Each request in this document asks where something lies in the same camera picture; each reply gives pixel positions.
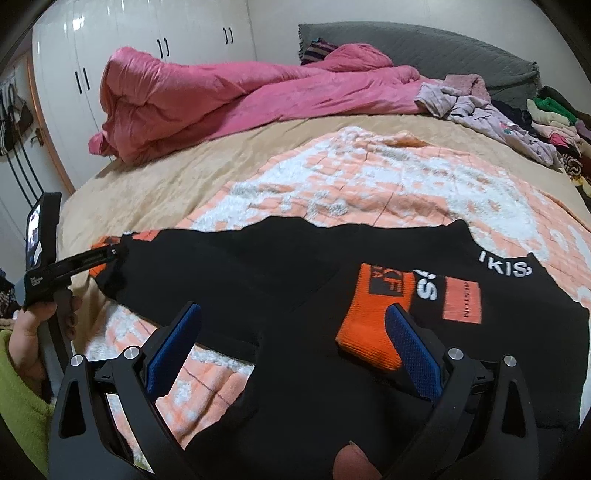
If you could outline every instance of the gray headboard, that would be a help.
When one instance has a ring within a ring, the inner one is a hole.
[[[336,22],[300,25],[300,58],[310,43],[326,41],[369,43],[388,55],[395,65],[412,65],[422,75],[444,79],[448,73],[477,73],[493,100],[525,109],[535,97],[540,74],[535,62],[457,33],[391,22]]]

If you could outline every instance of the wooden trim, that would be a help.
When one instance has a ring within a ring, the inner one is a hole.
[[[49,134],[49,130],[47,129],[45,117],[43,116],[43,111],[41,110],[39,104],[37,84],[35,83],[35,72],[33,70],[33,54],[29,51],[26,55],[27,76],[29,77],[29,88],[31,89],[31,97],[33,99],[33,108],[35,110],[35,116],[37,117],[37,122],[39,123],[39,128],[41,129],[43,140],[45,142],[45,146],[47,147],[47,151],[49,152],[51,161],[55,166],[62,182],[64,183],[66,190],[71,195],[76,191],[76,189],[74,188],[74,184],[70,180],[70,177],[68,176],[66,169],[64,168],[64,165],[61,163],[60,156],[57,154],[56,146],[53,144],[53,140],[51,139],[51,135]]]

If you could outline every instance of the orange rectangle tag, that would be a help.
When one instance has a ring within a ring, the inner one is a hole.
[[[478,283],[446,277],[443,318],[453,322],[482,323]]]

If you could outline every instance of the pink duvet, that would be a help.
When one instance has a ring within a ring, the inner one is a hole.
[[[311,66],[263,62],[165,63],[130,47],[109,60],[100,87],[107,113],[91,153],[141,164],[204,140],[274,121],[337,113],[419,113],[421,77],[366,44]]]

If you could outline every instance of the beige bedspread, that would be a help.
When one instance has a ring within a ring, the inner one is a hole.
[[[466,151],[501,166],[558,199],[582,222],[591,214],[566,175],[551,171],[472,130],[426,116],[335,116],[271,124],[177,152],[130,169],[116,161],[88,181],[64,205],[60,258],[88,249],[102,235],[174,227],[229,180],[245,180],[273,155],[342,127],[357,125],[378,134],[408,130],[436,145]],[[104,323],[108,302],[87,274],[73,283],[83,296],[76,347]]]

